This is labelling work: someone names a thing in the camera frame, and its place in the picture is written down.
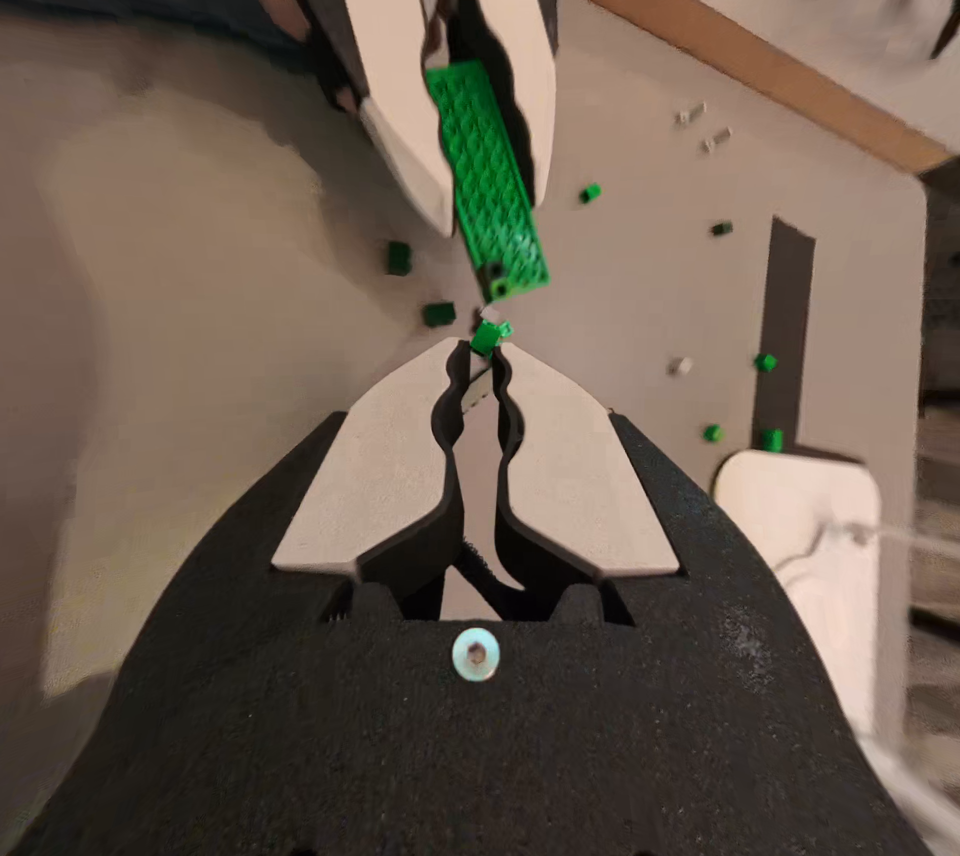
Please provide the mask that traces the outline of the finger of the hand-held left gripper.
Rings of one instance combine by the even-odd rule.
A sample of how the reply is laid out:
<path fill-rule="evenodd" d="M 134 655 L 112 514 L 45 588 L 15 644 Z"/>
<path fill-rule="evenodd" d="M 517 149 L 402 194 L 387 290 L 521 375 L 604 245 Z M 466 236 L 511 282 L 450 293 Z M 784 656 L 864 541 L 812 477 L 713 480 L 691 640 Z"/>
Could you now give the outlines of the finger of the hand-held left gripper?
<path fill-rule="evenodd" d="M 439 0 L 344 0 L 366 78 L 359 117 L 421 218 L 454 233 L 454 188 L 425 79 L 425 51 Z"/>
<path fill-rule="evenodd" d="M 557 0 L 475 0 L 482 61 L 528 199 L 546 196 L 554 147 Z"/>

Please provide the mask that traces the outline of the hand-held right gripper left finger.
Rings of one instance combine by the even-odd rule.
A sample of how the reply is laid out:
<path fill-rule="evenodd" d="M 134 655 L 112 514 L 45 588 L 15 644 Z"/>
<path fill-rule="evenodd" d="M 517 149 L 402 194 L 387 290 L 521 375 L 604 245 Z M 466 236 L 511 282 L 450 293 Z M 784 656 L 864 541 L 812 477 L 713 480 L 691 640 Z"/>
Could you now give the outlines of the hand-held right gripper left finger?
<path fill-rule="evenodd" d="M 453 445 L 468 343 L 442 339 L 349 409 L 271 558 L 280 571 L 427 584 L 463 538 Z"/>

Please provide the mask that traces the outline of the white book stand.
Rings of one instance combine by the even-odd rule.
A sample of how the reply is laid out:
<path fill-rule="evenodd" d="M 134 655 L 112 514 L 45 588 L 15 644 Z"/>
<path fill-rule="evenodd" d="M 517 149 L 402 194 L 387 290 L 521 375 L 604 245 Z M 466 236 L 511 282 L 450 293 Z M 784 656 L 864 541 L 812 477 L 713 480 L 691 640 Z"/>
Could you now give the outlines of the white book stand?
<path fill-rule="evenodd" d="M 719 469 L 713 497 L 797 610 L 853 731 L 898 742 L 908 551 L 883 528 L 881 492 L 870 470 L 744 450 Z"/>

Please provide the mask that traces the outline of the green studded base plate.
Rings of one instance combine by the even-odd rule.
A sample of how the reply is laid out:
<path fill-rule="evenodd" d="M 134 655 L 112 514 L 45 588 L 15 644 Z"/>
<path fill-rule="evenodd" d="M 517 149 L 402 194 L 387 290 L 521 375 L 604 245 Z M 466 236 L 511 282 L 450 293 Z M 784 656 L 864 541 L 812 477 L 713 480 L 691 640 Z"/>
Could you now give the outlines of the green studded base plate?
<path fill-rule="evenodd" d="M 489 284 L 481 267 L 501 261 L 510 298 L 551 281 L 529 202 L 495 92 L 477 60 L 425 71 L 440 119 L 440 140 L 454 181 L 462 238 L 481 290 Z"/>

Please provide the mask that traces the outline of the grey desk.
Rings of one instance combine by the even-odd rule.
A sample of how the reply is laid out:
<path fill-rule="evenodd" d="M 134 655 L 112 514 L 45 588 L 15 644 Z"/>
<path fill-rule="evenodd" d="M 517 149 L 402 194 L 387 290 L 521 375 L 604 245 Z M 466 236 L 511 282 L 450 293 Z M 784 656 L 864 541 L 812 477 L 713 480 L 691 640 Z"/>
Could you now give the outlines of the grey desk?
<path fill-rule="evenodd" d="M 803 441 L 865 458 L 908 519 L 918 181 L 585 0 L 559 9 L 537 214 L 553 280 L 504 307 L 517 342 L 706 486 L 699 424 L 726 447 L 749 433 L 778 215 L 817 241 Z M 390 240 L 411 274 L 387 274 Z M 437 299 L 459 336 L 477 304 L 461 240 L 422 223 L 313 80 L 191 28 L 2 8 L 3 851 L 189 551 L 441 336 L 420 316 Z M 688 375 L 667 373 L 676 357 Z"/>

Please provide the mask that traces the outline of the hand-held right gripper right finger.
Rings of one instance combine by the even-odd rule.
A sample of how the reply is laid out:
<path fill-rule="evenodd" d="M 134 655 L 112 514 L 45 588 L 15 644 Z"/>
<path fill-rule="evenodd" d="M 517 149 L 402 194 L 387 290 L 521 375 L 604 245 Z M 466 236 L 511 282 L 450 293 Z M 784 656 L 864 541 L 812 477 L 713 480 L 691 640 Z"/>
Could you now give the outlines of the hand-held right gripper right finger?
<path fill-rule="evenodd" d="M 494 545 L 520 584 L 675 575 L 681 565 L 608 409 L 507 344 L 494 353 Z"/>

